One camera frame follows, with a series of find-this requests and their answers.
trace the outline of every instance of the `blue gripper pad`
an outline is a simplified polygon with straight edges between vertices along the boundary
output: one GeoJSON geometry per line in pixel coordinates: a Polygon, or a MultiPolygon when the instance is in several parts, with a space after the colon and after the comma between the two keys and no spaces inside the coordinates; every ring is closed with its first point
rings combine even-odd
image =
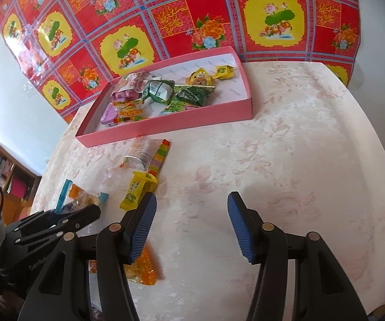
{"type": "Polygon", "coordinates": [[[253,233],[256,231],[256,225],[238,192],[231,192],[228,195],[228,215],[243,256],[249,263],[254,264],[256,253],[253,246],[253,233]]]}
{"type": "Polygon", "coordinates": [[[157,199],[155,198],[155,195],[152,193],[146,193],[135,211],[135,215],[139,213],[140,218],[132,232],[130,240],[129,260],[132,263],[142,253],[156,212],[157,199]]]}

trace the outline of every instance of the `pink box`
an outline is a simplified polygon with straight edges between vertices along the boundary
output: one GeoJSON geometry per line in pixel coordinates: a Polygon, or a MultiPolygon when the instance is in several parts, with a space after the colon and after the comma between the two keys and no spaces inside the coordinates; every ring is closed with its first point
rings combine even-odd
{"type": "MultiPolygon", "coordinates": [[[[162,76],[164,79],[174,79],[181,84],[184,83],[184,78],[200,67],[204,67],[212,74],[215,72],[215,65],[224,64],[231,64],[236,67],[235,76],[231,79],[217,81],[215,92],[206,102],[206,104],[210,104],[209,106],[163,116],[151,116],[138,122],[104,127],[101,125],[100,119],[111,102],[112,89],[114,84],[119,81],[117,78],[106,85],[93,103],[75,137],[84,146],[93,147],[131,139],[139,135],[146,136],[178,129],[252,119],[252,98],[249,83],[240,59],[232,47],[213,48],[180,55],[142,67],[140,70],[155,76],[162,76]]],[[[153,105],[160,111],[164,107],[158,103],[153,105]]]]}

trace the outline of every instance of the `blue flower print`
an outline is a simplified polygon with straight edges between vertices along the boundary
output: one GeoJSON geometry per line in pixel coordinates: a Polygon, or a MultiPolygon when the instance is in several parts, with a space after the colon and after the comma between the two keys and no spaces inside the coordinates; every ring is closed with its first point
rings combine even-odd
{"type": "Polygon", "coordinates": [[[36,0],[36,2],[38,3],[38,5],[42,6],[42,4],[44,3],[44,0],[36,0]]]}
{"type": "Polygon", "coordinates": [[[340,49],[347,49],[347,46],[348,46],[348,42],[346,40],[342,40],[340,42],[340,49]]]}
{"type": "Polygon", "coordinates": [[[217,42],[212,36],[207,36],[203,39],[203,46],[205,46],[207,49],[215,48],[217,46],[217,42]]]}
{"type": "Polygon", "coordinates": [[[115,8],[115,1],[114,0],[106,0],[103,5],[108,12],[111,12],[115,8]]]}
{"type": "Polygon", "coordinates": [[[88,85],[92,88],[96,88],[98,86],[98,84],[96,83],[96,81],[93,81],[92,79],[88,82],[88,85]]]}

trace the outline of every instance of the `red tablecloth on wall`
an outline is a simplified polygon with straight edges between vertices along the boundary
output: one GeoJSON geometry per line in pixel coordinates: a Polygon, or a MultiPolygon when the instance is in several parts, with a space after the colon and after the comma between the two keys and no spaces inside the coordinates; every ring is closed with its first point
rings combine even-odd
{"type": "Polygon", "coordinates": [[[213,47],[245,62],[323,62],[347,84],[360,18],[358,0],[0,0],[0,30],[70,121],[110,79],[213,47]]]}

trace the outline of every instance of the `tabletop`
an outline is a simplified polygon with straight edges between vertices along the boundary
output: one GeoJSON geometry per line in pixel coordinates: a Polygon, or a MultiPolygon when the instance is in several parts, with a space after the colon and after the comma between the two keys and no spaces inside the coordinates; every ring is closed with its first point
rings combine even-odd
{"type": "MultiPolygon", "coordinates": [[[[252,120],[149,137],[172,147],[148,236],[164,279],[130,283],[140,319],[246,318],[259,267],[241,255],[227,213],[231,191],[286,233],[320,233],[371,312],[385,303],[385,153],[371,123],[323,64],[243,66],[252,120]]],[[[121,220],[118,205],[133,175],[118,167],[132,140],[93,148],[76,140],[89,107],[79,109],[61,137],[33,204],[34,212],[55,208],[67,178],[90,193],[110,194],[83,235],[121,220]]],[[[284,320],[292,313],[292,269],[290,262],[284,320]]]]}

